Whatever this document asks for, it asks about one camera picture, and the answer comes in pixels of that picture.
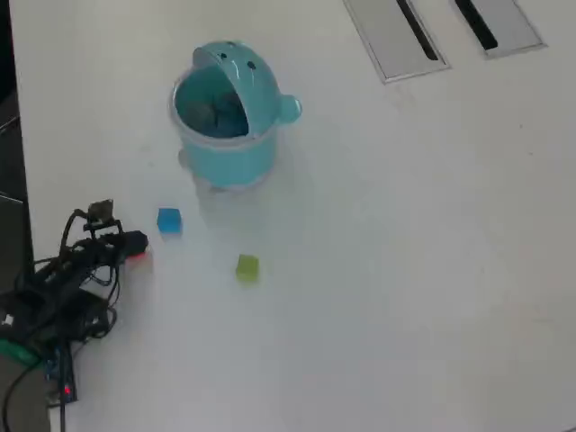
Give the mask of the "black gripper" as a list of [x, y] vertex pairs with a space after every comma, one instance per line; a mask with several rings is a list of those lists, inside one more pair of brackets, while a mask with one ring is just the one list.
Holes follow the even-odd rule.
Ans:
[[120, 220], [88, 221], [83, 231], [89, 234], [85, 250], [102, 252], [106, 248], [124, 256], [139, 256], [147, 251], [148, 237], [139, 230], [125, 231]]

